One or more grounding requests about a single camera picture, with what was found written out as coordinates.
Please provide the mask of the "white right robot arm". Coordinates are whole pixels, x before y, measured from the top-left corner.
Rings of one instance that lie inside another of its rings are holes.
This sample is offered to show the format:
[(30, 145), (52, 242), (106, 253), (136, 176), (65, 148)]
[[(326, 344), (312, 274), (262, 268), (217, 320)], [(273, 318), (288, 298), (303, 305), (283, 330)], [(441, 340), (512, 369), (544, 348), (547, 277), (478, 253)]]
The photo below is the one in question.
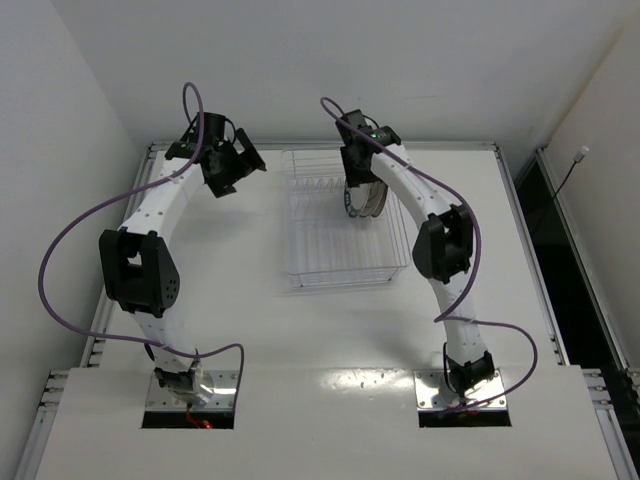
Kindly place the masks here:
[(459, 194), (412, 165), (390, 127), (374, 129), (362, 111), (353, 110), (341, 114), (336, 128), (343, 141), (347, 185), (356, 190), (384, 184), (416, 224), (413, 264), (428, 280), (440, 308), (437, 320), (445, 328), (449, 388), (464, 397), (495, 372), (479, 327), (471, 320), (469, 293), (478, 272), (472, 261), (481, 250), (475, 214)]

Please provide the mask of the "orange sunburst plate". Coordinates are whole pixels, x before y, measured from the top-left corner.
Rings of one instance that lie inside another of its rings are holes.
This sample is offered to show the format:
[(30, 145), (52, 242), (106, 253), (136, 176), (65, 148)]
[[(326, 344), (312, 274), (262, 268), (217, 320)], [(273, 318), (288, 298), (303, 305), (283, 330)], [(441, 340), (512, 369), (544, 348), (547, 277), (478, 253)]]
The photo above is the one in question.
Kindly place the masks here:
[(386, 204), (387, 196), (388, 196), (388, 186), (385, 184), (384, 188), (382, 190), (382, 196), (381, 196), (380, 201), (378, 203), (378, 206), (377, 206), (377, 208), (376, 208), (376, 210), (375, 210), (375, 212), (373, 214), (373, 217), (377, 218), (382, 214), (382, 212), (384, 210), (384, 207), (385, 207), (385, 204)]

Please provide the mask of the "green rimmed white plate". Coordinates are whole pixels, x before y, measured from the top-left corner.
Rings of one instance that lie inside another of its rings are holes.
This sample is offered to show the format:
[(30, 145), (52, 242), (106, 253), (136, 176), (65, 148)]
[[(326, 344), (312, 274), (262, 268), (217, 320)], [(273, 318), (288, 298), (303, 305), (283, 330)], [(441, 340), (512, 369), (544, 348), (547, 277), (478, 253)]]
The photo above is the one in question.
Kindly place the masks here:
[(369, 196), (369, 185), (361, 184), (359, 186), (344, 187), (344, 207), (349, 218), (357, 218), (364, 210)]

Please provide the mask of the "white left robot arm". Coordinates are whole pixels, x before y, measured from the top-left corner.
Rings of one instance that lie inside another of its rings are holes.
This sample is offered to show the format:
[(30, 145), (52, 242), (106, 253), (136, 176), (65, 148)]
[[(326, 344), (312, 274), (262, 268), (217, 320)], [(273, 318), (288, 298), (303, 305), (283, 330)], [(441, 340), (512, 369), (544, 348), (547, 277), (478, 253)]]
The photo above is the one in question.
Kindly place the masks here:
[(264, 161), (244, 130), (224, 115), (207, 113), (160, 155), (160, 168), (140, 205), (116, 230), (99, 238), (107, 296), (139, 325), (160, 388), (188, 405), (204, 405), (214, 393), (201, 353), (173, 312), (180, 275), (171, 256), (171, 236), (189, 201), (203, 187), (217, 198)]

